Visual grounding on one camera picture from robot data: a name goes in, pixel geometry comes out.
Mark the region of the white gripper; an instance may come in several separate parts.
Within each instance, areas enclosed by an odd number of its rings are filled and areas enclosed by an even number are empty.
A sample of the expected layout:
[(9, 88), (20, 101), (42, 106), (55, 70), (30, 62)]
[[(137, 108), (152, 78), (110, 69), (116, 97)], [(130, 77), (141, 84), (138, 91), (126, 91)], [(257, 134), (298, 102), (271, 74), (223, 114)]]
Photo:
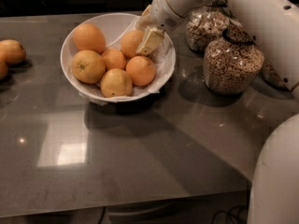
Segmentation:
[(147, 56), (164, 41), (164, 31), (151, 27), (152, 23), (166, 31), (173, 31), (183, 23), (188, 8), (188, 0), (152, 0), (135, 23), (137, 30), (145, 30), (136, 53)]

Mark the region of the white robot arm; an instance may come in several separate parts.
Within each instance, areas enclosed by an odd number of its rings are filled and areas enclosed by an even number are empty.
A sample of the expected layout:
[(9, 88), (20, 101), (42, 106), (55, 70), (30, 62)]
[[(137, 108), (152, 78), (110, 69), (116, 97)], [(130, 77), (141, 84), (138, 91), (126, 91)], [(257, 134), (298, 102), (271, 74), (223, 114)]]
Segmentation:
[[(211, 0), (153, 0), (136, 26), (176, 29)], [(299, 8), (288, 0), (222, 0), (266, 59), (299, 95)], [(299, 115), (282, 122), (263, 145), (251, 184), (247, 224), (299, 224)]]

